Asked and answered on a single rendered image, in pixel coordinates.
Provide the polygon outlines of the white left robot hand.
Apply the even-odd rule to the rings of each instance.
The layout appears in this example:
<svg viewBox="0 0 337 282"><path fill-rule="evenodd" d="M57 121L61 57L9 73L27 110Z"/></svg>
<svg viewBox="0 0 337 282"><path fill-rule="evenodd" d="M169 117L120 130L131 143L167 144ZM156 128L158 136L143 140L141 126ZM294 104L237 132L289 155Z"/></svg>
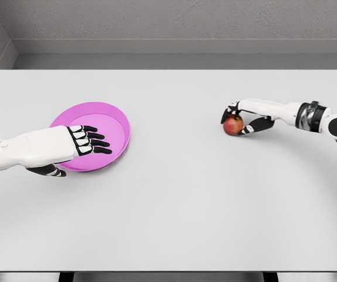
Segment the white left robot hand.
<svg viewBox="0 0 337 282"><path fill-rule="evenodd" d="M65 177L66 172L57 167L76 157L92 154L112 154L105 136L92 126L55 126L23 135L23 151L19 164L28 171L42 176Z"/></svg>

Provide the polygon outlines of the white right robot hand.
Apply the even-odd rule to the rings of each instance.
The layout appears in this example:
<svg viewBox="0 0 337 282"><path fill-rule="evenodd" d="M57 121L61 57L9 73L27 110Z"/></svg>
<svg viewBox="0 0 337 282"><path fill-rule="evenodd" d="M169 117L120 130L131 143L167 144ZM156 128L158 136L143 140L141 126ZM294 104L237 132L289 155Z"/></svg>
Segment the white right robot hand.
<svg viewBox="0 0 337 282"><path fill-rule="evenodd" d="M273 127L275 120L285 120L285 118L288 117L286 111L284 111L283 104L267 100L244 99L227 106L222 115L221 124L223 125L231 115L239 115L242 111L253 113L260 117L253 120L242 129L237 129L235 133L236 136L249 135L251 133L270 129Z"/></svg>

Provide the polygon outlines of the red apple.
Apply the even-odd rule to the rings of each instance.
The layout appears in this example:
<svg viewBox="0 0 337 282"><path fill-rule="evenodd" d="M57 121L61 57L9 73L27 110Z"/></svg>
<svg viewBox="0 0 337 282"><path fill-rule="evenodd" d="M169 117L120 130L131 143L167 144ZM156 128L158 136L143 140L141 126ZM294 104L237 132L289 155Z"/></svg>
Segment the red apple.
<svg viewBox="0 0 337 282"><path fill-rule="evenodd" d="M240 115L228 115L223 123L223 129L226 134L236 136L244 128L244 121Z"/></svg>

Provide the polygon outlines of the pink plate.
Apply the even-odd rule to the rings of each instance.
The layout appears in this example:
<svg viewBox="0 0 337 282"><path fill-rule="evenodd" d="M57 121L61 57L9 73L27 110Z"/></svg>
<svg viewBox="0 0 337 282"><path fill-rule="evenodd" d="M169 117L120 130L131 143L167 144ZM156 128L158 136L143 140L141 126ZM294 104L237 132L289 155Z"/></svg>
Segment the pink plate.
<svg viewBox="0 0 337 282"><path fill-rule="evenodd" d="M52 127L64 125L86 125L97 128L98 134L110 143L112 154L102 153L77 157L59 166L76 172L88 172L103 168L115 161L125 150L130 140L130 123L127 116L117 107L103 102L86 102L59 114Z"/></svg>

